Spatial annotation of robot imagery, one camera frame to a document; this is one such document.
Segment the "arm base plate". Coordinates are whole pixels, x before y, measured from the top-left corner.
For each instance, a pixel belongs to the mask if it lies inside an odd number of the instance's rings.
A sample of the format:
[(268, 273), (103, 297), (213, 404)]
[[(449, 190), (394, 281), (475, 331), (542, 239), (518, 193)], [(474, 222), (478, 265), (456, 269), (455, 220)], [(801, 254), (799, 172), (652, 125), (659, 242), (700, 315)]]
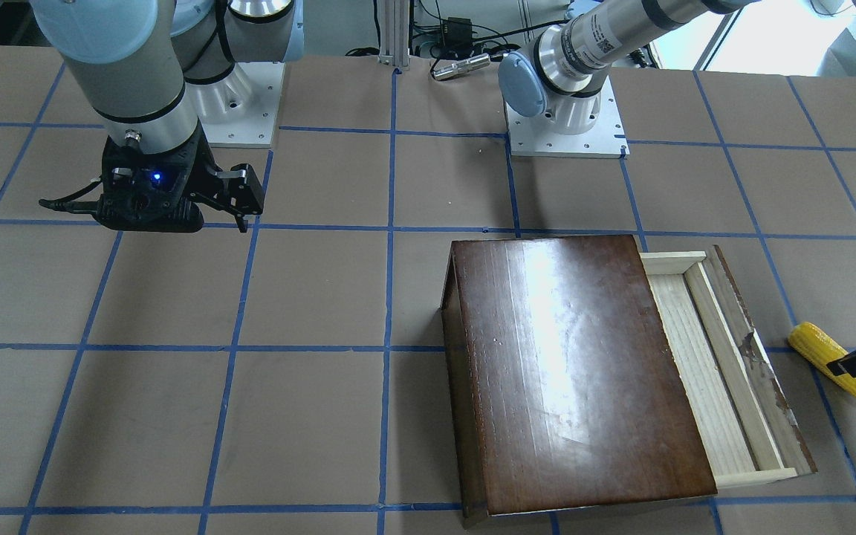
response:
[(612, 79), (594, 96), (564, 96), (525, 117), (505, 104), (510, 151), (525, 157), (625, 158), (631, 153)]
[(187, 84), (214, 148), (271, 149), (281, 109), (285, 63), (239, 63), (223, 80)]

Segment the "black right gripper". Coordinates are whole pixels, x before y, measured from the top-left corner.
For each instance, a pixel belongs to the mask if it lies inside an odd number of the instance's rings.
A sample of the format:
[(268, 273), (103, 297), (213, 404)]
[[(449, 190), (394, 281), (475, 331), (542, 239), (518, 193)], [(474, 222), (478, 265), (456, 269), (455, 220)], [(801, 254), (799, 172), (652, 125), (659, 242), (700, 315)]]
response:
[(102, 216), (166, 216), (189, 202), (234, 217), (247, 233), (245, 217), (262, 215), (265, 190), (248, 163), (221, 172), (201, 123), (174, 149), (156, 155), (140, 143), (108, 137), (101, 157)]

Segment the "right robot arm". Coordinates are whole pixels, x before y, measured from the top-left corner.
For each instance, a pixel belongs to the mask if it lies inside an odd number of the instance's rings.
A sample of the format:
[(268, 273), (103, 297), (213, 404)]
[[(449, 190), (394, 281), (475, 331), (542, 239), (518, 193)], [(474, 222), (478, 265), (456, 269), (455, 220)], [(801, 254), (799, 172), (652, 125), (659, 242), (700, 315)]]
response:
[(288, 63), (305, 52), (302, 1), (33, 1), (108, 138), (100, 173), (44, 209), (91, 216), (110, 230), (197, 233), (201, 207), (230, 214), (241, 233), (264, 212), (248, 163), (216, 163), (205, 125), (256, 112), (245, 63)]

